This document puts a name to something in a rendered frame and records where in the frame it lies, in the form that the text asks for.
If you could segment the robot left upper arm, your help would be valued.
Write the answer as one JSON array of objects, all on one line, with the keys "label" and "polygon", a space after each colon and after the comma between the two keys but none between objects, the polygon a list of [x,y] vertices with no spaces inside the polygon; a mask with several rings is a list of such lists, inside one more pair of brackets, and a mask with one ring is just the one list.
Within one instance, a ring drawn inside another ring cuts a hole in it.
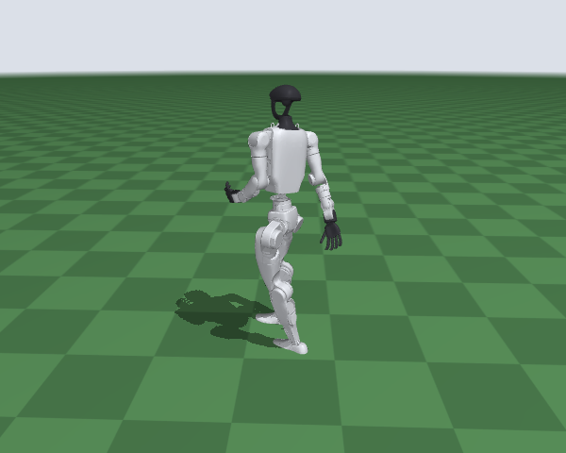
[{"label": "robot left upper arm", "polygon": [[252,166],[258,180],[257,190],[266,189],[270,180],[267,177],[267,152],[266,148],[270,144],[271,130],[257,131],[250,134],[248,145],[251,150]]}]

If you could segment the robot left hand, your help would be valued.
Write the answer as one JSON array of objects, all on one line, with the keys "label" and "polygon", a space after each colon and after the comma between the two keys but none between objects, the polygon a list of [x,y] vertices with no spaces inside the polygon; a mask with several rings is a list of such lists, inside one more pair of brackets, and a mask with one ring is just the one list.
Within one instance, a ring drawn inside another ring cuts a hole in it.
[{"label": "robot left hand", "polygon": [[230,203],[235,203],[233,198],[232,198],[232,194],[238,193],[238,192],[240,192],[240,190],[232,190],[232,189],[229,188],[229,187],[231,187],[231,185],[228,185],[228,184],[229,184],[229,182],[227,181],[226,184],[225,184],[225,194],[227,195],[227,198],[229,199]]}]

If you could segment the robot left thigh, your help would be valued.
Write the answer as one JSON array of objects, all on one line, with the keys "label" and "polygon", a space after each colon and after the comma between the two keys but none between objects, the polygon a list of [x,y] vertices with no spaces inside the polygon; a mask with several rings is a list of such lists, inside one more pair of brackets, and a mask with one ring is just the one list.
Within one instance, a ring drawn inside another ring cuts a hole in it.
[{"label": "robot left thigh", "polygon": [[255,238],[255,254],[262,279],[271,293],[274,288],[284,292],[287,301],[293,294],[290,283],[280,279],[280,263],[278,247],[283,241],[281,223],[272,221],[268,226],[258,229]]}]

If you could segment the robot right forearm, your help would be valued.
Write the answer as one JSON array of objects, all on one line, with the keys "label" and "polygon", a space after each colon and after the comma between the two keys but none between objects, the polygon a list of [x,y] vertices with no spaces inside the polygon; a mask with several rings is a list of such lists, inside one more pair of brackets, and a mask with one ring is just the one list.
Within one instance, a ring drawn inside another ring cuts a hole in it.
[{"label": "robot right forearm", "polygon": [[325,219],[326,220],[333,219],[332,210],[334,210],[334,202],[331,199],[329,185],[326,178],[325,178],[325,183],[323,183],[323,185],[318,186],[315,189],[315,191],[318,194],[319,200],[321,201],[321,208],[324,212]]}]

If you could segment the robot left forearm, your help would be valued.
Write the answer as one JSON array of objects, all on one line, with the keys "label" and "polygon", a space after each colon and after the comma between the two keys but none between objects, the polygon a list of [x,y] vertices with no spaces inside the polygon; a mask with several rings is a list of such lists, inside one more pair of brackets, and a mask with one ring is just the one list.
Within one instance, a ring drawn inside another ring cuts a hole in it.
[{"label": "robot left forearm", "polygon": [[255,176],[251,176],[245,187],[238,193],[233,193],[232,198],[235,203],[245,203],[253,197],[256,197],[260,190],[258,188],[258,180]]}]

